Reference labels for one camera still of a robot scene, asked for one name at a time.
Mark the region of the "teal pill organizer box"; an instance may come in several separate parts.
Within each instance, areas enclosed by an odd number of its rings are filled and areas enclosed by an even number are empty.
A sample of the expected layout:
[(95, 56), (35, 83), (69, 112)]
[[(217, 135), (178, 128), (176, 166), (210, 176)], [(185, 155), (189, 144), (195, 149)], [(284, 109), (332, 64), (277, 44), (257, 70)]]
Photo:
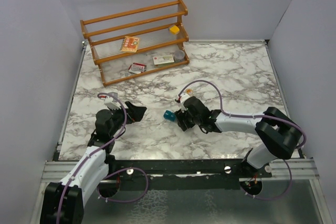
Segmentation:
[(166, 120), (169, 120), (171, 122), (174, 122), (176, 120), (176, 115), (174, 114), (174, 112), (172, 111), (169, 111), (169, 110), (166, 110), (163, 114), (163, 117), (166, 119)]

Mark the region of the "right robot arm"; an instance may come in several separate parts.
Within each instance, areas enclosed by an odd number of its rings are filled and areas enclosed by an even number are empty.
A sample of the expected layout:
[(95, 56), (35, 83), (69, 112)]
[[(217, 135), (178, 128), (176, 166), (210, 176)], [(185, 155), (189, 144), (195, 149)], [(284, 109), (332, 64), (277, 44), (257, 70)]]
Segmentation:
[(241, 132), (259, 136), (262, 143), (252, 148), (241, 163), (246, 177), (254, 177), (275, 159), (290, 159), (304, 136), (302, 129), (275, 107), (269, 107), (261, 115), (236, 115), (210, 110), (201, 100), (188, 94), (180, 96), (176, 102), (180, 109), (174, 114), (183, 131), (197, 125), (205, 134)]

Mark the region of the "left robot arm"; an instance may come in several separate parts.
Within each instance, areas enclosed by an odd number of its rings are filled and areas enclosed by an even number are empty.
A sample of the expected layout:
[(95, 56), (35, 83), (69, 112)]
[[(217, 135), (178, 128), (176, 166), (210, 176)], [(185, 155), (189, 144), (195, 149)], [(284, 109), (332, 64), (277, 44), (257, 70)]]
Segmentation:
[(112, 104), (96, 114), (95, 130), (86, 152), (75, 167), (59, 182), (45, 189), (40, 223), (81, 223), (85, 205), (103, 179), (115, 175), (116, 166), (107, 161), (114, 141), (127, 124), (140, 122), (146, 107), (127, 101)]

